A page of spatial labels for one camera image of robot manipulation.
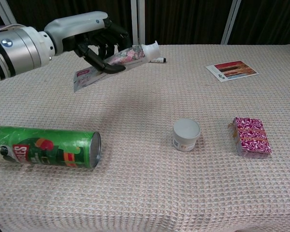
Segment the toothpaste cap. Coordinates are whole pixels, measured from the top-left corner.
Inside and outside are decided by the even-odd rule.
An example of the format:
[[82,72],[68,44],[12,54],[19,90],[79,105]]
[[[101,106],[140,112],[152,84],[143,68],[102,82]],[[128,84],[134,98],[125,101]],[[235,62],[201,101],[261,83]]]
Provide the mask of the toothpaste cap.
[[155,41],[155,43],[150,45],[143,44],[142,49],[144,51],[145,56],[148,58],[148,61],[152,59],[157,59],[161,56],[157,41]]

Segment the small white jar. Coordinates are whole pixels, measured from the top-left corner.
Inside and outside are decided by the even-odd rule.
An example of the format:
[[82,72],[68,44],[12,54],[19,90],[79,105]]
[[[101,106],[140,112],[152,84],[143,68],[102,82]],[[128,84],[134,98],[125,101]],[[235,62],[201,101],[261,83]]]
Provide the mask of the small white jar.
[[200,125],[189,118],[181,118],[173,126],[173,145],[179,151],[191,151],[201,135]]

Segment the jar label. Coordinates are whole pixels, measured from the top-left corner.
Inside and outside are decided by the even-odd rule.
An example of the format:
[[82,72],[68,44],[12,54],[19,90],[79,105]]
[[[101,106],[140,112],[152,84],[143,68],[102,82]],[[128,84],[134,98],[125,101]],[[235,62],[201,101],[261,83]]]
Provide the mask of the jar label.
[[195,143],[184,145],[178,142],[176,139],[173,139],[173,145],[180,151],[191,151],[194,148]]

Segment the cartoon character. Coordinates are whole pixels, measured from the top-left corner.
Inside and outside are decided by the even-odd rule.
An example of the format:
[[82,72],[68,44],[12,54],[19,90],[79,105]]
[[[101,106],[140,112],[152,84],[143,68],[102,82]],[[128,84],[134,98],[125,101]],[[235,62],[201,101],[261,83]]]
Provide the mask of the cartoon character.
[[0,161],[1,162],[19,162],[13,150],[7,145],[0,146]]

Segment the cylindrical container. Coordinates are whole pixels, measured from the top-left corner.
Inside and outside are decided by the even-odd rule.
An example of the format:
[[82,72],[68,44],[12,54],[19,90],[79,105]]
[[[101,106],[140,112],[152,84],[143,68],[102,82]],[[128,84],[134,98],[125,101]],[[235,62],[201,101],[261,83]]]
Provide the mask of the cylindrical container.
[[159,57],[157,59],[152,59],[150,61],[150,63],[165,63],[165,62],[166,62],[166,58],[164,58],[164,57]]
[[101,155],[98,132],[0,127],[0,161],[93,168]]
[[191,151],[201,134],[200,125],[189,118],[181,118],[173,126],[173,145],[179,151]]

